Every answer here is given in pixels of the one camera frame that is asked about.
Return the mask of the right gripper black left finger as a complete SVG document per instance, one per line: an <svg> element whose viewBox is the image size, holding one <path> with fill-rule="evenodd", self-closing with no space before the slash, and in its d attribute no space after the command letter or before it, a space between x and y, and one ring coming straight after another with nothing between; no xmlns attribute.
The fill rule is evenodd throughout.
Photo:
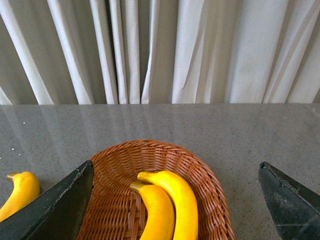
<svg viewBox="0 0 320 240"><path fill-rule="evenodd" d="M75 240L93 190L90 160L0 223L2 240Z"/></svg>

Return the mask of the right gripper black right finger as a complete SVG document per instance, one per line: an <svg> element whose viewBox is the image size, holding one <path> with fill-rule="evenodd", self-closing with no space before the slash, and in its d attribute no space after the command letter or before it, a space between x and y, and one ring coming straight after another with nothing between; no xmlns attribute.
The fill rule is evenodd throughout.
<svg viewBox="0 0 320 240"><path fill-rule="evenodd" d="M278 235L283 240L320 238L320 196L264 161L259 183Z"/></svg>

